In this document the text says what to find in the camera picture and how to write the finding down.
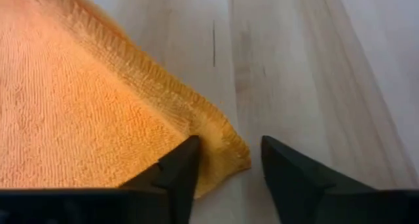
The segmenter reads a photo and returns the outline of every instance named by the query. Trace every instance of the wooden surface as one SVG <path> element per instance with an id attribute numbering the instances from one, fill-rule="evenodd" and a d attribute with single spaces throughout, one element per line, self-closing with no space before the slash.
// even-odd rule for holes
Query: wooden surface
<path id="1" fill-rule="evenodd" d="M 270 135 L 377 188 L 417 187 L 416 0 L 93 0 L 220 107 L 253 168 L 192 223 L 277 223 L 261 171 Z"/>

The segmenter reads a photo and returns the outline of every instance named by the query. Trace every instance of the scratch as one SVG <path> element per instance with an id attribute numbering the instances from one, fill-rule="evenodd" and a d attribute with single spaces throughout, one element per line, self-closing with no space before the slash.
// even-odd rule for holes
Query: scratch
<path id="1" fill-rule="evenodd" d="M 215 67 L 215 20 L 212 22 L 212 66 Z"/>

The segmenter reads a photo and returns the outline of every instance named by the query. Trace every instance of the fabric texture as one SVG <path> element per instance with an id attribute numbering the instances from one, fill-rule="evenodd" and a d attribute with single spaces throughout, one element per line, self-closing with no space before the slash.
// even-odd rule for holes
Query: fabric texture
<path id="1" fill-rule="evenodd" d="M 0 187 L 117 187 L 193 134 L 196 197 L 250 167 L 227 118 L 88 0 L 0 10 Z"/>

